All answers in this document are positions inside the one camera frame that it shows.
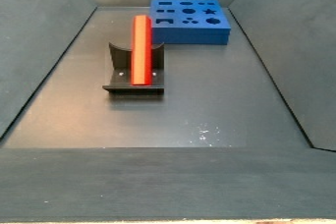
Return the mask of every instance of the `black holder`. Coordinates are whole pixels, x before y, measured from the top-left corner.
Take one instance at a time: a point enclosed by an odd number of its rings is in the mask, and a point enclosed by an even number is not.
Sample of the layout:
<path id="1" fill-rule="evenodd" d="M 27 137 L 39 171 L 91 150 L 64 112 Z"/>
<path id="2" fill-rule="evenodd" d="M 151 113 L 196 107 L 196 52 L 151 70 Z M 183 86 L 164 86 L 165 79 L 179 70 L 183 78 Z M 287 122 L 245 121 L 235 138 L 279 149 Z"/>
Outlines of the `black holder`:
<path id="1" fill-rule="evenodd" d="M 111 84 L 103 89 L 111 93 L 148 94 L 164 92 L 164 44 L 152 48 L 152 85 L 131 84 L 131 50 L 119 48 L 112 43 L 111 56 L 113 62 L 113 74 Z"/>

